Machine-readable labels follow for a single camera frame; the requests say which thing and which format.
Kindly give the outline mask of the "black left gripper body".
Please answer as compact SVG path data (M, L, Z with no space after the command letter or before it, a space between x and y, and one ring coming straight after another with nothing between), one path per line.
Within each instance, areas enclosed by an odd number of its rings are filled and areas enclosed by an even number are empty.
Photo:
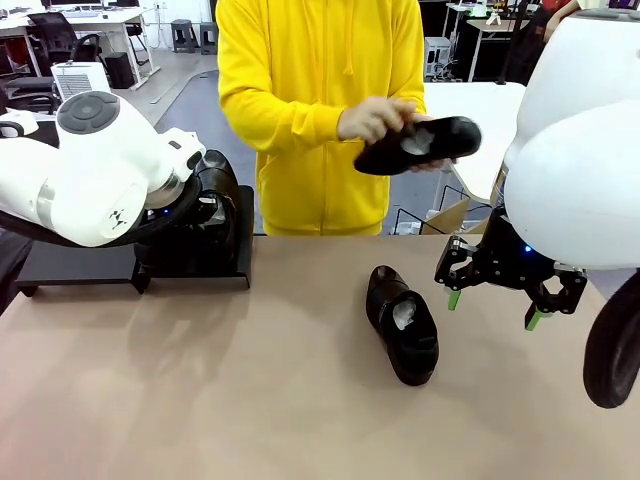
M191 222L198 226L223 226L228 223L226 197L215 190L202 190L193 204Z

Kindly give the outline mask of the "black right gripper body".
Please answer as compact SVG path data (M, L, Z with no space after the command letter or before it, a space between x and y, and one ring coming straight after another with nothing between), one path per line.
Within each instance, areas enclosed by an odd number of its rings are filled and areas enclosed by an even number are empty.
M474 253L474 272L487 283L515 290L538 288L555 275L554 261L541 255L515 231L505 207L491 212Z

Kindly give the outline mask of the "person's left hand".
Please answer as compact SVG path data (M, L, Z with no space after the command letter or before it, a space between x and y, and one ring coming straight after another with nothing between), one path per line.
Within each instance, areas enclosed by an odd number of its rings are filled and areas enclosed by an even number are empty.
M448 168L450 165L458 163L457 158L436 158L429 159L427 157L419 157L421 163L415 162L409 167L409 170L413 173L430 172L436 170L442 170Z

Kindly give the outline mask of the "person's right hand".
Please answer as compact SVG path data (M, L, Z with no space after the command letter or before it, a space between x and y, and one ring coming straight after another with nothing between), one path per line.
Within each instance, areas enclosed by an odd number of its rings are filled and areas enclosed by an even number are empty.
M344 110L337 124L340 141L362 140L374 144L388 131L400 132L417 112L416 104L399 99L370 97Z

